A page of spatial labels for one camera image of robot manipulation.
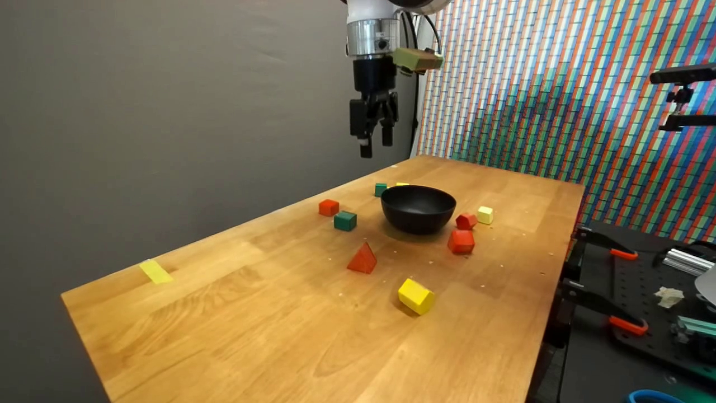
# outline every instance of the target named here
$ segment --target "tabletop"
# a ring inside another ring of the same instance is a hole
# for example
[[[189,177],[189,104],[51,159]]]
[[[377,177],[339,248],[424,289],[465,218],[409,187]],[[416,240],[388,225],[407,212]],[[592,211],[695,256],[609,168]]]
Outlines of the tabletop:
[[[393,228],[375,187],[492,207],[473,256]],[[112,401],[527,401],[585,188],[414,157],[64,294]],[[337,230],[337,199],[359,216]],[[375,274],[348,270],[369,243]],[[405,279],[436,302],[413,315]]]

